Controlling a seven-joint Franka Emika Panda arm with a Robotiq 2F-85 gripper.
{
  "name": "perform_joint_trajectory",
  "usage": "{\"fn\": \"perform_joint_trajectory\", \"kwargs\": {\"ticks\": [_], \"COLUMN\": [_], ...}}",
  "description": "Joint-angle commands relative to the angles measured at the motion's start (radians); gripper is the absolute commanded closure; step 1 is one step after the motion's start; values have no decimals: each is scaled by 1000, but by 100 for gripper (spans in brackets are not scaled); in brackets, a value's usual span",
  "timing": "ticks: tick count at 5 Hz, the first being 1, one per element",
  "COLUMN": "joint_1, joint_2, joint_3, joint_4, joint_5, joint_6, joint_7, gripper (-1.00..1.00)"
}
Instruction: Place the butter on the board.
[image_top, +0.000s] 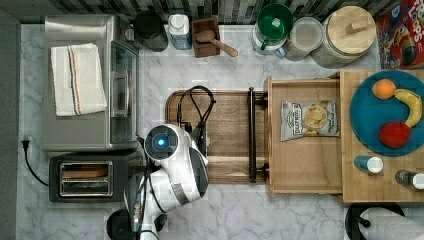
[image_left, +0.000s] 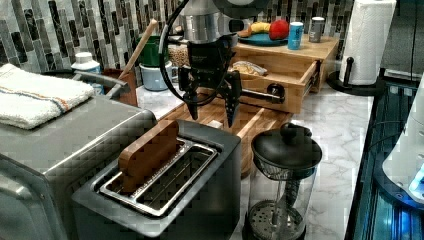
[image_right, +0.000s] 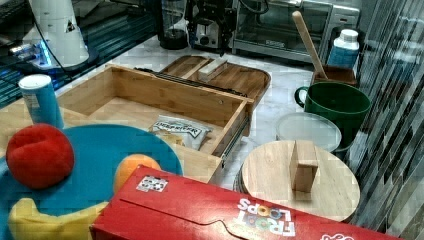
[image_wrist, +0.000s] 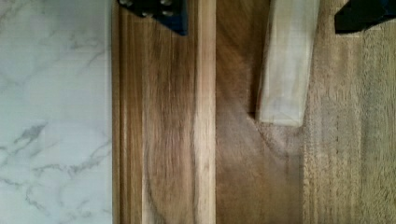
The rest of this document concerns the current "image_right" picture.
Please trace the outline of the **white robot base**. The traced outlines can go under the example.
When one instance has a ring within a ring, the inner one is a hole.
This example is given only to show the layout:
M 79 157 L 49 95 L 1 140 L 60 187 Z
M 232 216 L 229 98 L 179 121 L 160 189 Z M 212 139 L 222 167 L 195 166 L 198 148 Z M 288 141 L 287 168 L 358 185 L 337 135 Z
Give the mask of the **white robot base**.
M 71 0 L 28 0 L 34 24 L 23 43 L 10 50 L 42 71 L 77 71 L 98 58 L 77 24 Z

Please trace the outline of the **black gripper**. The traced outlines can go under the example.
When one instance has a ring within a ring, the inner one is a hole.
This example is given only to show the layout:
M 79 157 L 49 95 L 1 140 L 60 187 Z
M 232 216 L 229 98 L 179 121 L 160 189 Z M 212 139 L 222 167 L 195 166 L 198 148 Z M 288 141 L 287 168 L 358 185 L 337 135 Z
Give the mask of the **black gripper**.
M 221 27 L 223 46 L 226 51 L 236 29 L 237 10 L 228 8 L 226 0 L 187 0 L 186 21 L 189 44 L 192 23 L 201 18 L 210 19 L 218 23 Z

